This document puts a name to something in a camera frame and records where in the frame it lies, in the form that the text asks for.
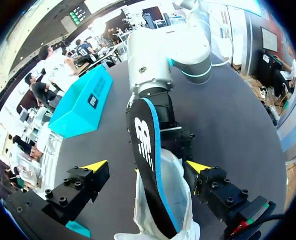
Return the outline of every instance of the screw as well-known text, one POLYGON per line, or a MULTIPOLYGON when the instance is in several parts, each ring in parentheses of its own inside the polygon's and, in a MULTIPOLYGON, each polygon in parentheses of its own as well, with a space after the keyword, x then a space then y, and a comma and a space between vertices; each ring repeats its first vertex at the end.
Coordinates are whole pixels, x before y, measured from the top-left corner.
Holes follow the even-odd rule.
POLYGON ((241 195, 247 196, 248 195, 248 190, 247 189, 241 190, 241 195))
POLYGON ((233 198, 232 197, 228 197, 226 200, 226 203, 228 206, 231 206, 233 204, 233 198))
POLYGON ((230 180, 227 178, 225 178, 223 181, 224 181, 224 184, 226 184, 226 185, 228 185, 230 183, 230 180))
POLYGON ((77 182, 74 184, 74 186, 76 187, 76 189, 80 189, 80 188, 82 187, 82 184, 81 184, 79 181, 77 181, 77 182))
POLYGON ((70 180, 69 179, 63 179, 63 185, 64 186, 68 186, 70 184, 70 180))
POLYGON ((218 183, 214 181, 214 182, 211 184, 211 188, 212 188, 212 189, 215 189, 216 187, 218 187, 218 183))
POLYGON ((139 69, 139 73, 144 73, 145 71, 147 70, 147 68, 145 67, 145 66, 143 66, 143 67, 141 67, 140 69, 139 69))
POLYGON ((59 203, 60 203, 61 206, 64 207, 65 205, 68 204, 68 200, 66 199, 65 196, 61 196, 61 197, 59 198, 59 203))
POLYGON ((53 197, 53 192, 50 189, 46 190, 46 197, 49 199, 53 197))

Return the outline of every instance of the ceiling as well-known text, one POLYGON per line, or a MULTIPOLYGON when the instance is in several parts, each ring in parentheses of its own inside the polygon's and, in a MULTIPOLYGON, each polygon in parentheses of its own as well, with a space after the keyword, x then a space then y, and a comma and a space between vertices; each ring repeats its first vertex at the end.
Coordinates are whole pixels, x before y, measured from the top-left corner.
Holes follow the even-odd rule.
POLYGON ((61 20, 83 1, 63 0, 48 12, 23 43, 11 69, 20 63, 21 58, 26 58, 40 48, 41 43, 49 43, 60 36, 66 35, 68 32, 61 24, 61 20))

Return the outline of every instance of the cyan box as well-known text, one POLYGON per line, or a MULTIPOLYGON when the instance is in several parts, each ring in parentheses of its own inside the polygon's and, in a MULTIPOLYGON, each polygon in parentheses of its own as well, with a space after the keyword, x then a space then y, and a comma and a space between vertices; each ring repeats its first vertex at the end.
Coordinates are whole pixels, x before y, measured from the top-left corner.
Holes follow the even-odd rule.
POLYGON ((49 128, 65 139, 97 130, 111 85, 102 65, 80 77, 64 94, 49 128))

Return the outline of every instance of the new balance logo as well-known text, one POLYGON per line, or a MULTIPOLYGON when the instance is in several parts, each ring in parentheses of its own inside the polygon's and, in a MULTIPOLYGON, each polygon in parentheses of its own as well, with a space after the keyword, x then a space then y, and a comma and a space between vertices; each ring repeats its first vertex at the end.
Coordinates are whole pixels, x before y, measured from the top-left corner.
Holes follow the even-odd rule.
POLYGON ((139 153, 146 159, 153 171, 153 162, 150 157, 151 142, 148 125, 145 121, 140 121, 137 117, 134 119, 134 125, 136 126, 137 138, 141 142, 138 144, 139 153))

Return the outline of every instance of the blue insole edge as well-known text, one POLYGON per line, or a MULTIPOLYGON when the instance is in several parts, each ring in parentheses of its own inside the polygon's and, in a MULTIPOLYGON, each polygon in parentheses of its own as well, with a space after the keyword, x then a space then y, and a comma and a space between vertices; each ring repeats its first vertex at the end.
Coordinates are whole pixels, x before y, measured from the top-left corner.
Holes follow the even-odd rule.
POLYGON ((154 136, 155 136, 155 175, 157 181, 157 189, 162 200, 164 207, 172 221, 174 228, 176 229, 177 233, 180 232, 178 223, 171 211, 170 205, 167 201, 166 194, 162 187, 162 178, 161 178, 161 137, 160 137, 160 127, 159 127, 159 120, 156 108, 154 107, 153 103, 147 99, 142 98, 150 107, 152 118, 153 118, 153 125, 154 125, 154 136))

